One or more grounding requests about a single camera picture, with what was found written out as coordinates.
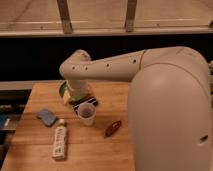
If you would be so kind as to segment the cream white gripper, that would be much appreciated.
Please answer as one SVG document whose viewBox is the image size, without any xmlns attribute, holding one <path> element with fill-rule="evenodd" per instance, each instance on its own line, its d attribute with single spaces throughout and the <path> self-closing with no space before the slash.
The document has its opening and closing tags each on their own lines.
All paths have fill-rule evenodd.
<svg viewBox="0 0 213 171">
<path fill-rule="evenodd" d="M 83 80 L 67 80 L 66 85 L 68 90 L 64 91 L 62 95 L 63 102 L 68 104 L 72 101 L 79 101 L 90 94 L 89 86 Z"/>
</svg>

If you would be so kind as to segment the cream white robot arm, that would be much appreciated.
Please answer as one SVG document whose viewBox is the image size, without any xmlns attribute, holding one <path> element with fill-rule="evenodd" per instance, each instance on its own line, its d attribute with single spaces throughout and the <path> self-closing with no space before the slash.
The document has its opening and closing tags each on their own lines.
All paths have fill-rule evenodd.
<svg viewBox="0 0 213 171">
<path fill-rule="evenodd" d="M 93 61 L 78 50 L 60 74 L 74 90 L 84 79 L 129 84 L 135 171 L 211 171 L 210 69 L 198 51 L 176 46 Z"/>
</svg>

